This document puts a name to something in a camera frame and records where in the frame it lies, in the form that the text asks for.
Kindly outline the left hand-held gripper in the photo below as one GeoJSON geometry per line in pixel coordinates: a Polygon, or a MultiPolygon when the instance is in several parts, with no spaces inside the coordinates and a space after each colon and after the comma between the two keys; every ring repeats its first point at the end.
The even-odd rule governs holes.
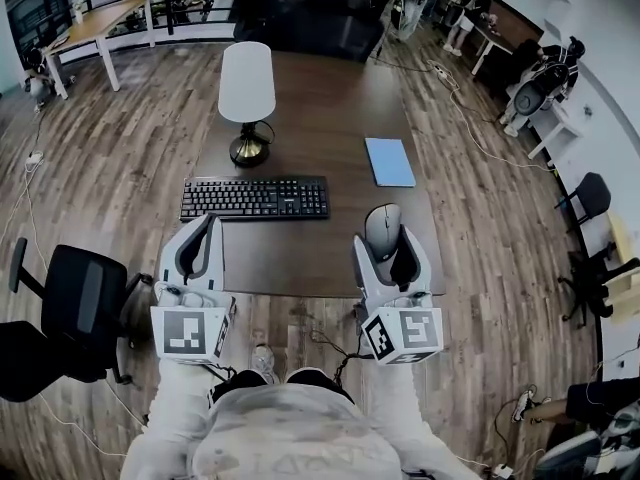
{"type": "Polygon", "coordinates": [[[221,359],[236,305],[233,296],[220,292],[224,273],[223,227],[217,215],[190,221],[165,244],[160,281],[154,285],[157,303],[150,308],[160,359],[194,365],[221,359]]]}

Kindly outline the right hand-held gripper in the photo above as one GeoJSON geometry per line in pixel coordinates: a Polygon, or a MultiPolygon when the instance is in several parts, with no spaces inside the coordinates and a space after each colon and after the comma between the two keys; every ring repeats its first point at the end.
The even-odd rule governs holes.
{"type": "Polygon", "coordinates": [[[403,365],[441,352],[442,310],[433,304],[431,263],[414,234],[400,226],[390,268],[394,284],[382,277],[369,243],[359,233],[353,237],[352,259],[362,293],[358,320],[365,355],[379,365],[403,365]]]}

